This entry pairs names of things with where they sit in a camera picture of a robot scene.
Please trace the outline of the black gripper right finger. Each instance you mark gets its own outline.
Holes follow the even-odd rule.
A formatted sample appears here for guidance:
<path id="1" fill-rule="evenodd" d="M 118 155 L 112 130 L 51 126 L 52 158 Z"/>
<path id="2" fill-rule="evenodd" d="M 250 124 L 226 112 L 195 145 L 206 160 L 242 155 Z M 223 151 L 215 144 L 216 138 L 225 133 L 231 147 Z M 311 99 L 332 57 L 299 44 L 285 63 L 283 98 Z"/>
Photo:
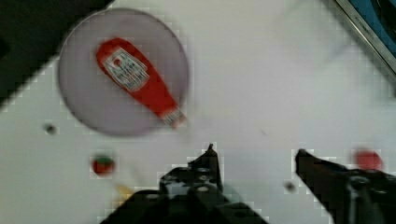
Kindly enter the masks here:
<path id="1" fill-rule="evenodd" d="M 331 215 L 334 224 L 396 224 L 395 176 L 348 169 L 299 149 L 295 173 Z"/>

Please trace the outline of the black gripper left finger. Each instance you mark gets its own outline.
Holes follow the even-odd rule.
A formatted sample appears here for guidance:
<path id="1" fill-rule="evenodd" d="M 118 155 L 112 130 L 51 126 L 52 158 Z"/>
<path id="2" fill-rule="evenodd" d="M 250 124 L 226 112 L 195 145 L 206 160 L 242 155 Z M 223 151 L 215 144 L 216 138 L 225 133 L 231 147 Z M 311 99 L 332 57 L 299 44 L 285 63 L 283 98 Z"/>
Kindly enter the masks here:
<path id="1" fill-rule="evenodd" d="M 221 202 L 223 184 L 214 145 L 210 143 L 201 156 L 185 167 L 173 168 L 161 177 L 159 195 L 169 202 Z"/>

